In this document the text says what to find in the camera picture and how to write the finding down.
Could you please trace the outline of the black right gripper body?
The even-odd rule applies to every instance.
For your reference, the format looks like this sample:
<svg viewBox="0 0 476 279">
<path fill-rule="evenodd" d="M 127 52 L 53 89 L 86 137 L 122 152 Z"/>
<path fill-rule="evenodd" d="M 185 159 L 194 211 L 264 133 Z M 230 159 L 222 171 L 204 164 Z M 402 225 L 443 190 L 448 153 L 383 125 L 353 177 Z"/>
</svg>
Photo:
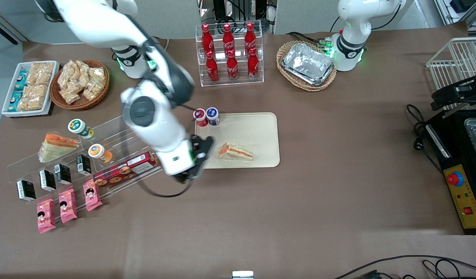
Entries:
<svg viewBox="0 0 476 279">
<path fill-rule="evenodd" d="M 192 158 L 194 159 L 194 166 L 192 168 L 190 168 L 190 173 L 202 173 L 202 172 L 197 172 L 197 154 L 199 153 L 206 153 L 208 154 L 208 152 L 205 152 L 203 150 L 203 144 L 202 144 L 202 140 L 205 139 L 205 138 L 202 138 L 200 136 L 190 136 L 190 141 L 191 141 L 191 144 L 192 144 L 192 151 L 191 151 L 191 154 L 192 154 Z"/>
</svg>

